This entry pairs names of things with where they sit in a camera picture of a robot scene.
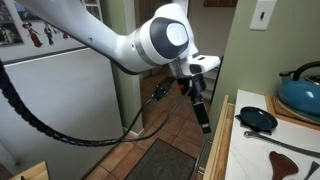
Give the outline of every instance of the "metal tool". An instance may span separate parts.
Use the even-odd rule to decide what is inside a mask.
[[[260,135],[258,133],[252,132],[252,131],[245,131],[244,132],[244,137],[261,139],[261,140],[264,140],[264,141],[279,145],[281,147],[290,149],[292,151],[295,151],[295,152],[298,152],[298,153],[301,153],[301,154],[305,154],[305,155],[312,156],[312,157],[315,157],[315,158],[320,158],[320,153],[319,152],[309,151],[309,150],[306,150],[306,149],[302,149],[302,148],[298,148],[298,147],[295,147],[295,146],[291,146],[289,144],[282,143],[280,141],[268,138],[266,136]]]
[[[312,161],[310,170],[307,174],[307,176],[304,178],[304,180],[308,180],[310,178],[310,176],[320,167],[320,165],[314,161]]]

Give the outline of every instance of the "wooden spatula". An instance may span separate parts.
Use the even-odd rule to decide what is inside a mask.
[[[272,151],[269,158],[273,169],[272,180],[282,180],[290,174],[296,174],[299,172],[299,168],[296,163],[283,154],[278,154],[275,151]]]

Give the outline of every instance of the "photo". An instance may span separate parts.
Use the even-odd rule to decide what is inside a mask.
[[[0,46],[23,43],[14,23],[0,24]]]
[[[4,3],[4,0],[0,0],[0,23],[13,22],[10,12]]]
[[[97,4],[97,0],[84,0],[86,4]]]
[[[21,21],[39,21],[42,20],[40,17],[29,11],[17,2],[14,2],[14,6],[20,16]]]
[[[97,19],[100,19],[99,9],[97,6],[87,6],[87,10]]]

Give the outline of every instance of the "light switch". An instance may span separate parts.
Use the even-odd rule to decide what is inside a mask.
[[[266,30],[277,0],[258,0],[250,24],[251,30]]]

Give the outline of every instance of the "countertop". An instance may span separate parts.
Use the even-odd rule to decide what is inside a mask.
[[[238,90],[235,115],[239,114],[241,108],[245,106],[254,106],[267,110],[265,96]],[[320,131],[282,121],[281,119],[277,120],[278,127],[272,132],[271,138],[290,145],[320,152]],[[304,179],[312,161],[320,164],[320,159],[306,156],[258,139],[247,139],[243,136],[247,130],[246,128],[240,127],[240,122],[236,118],[233,119],[225,176],[227,180],[270,180],[273,174],[269,160],[271,151],[286,155],[299,167],[297,174],[287,176],[284,180]],[[320,169],[310,177],[310,180],[319,179]]]

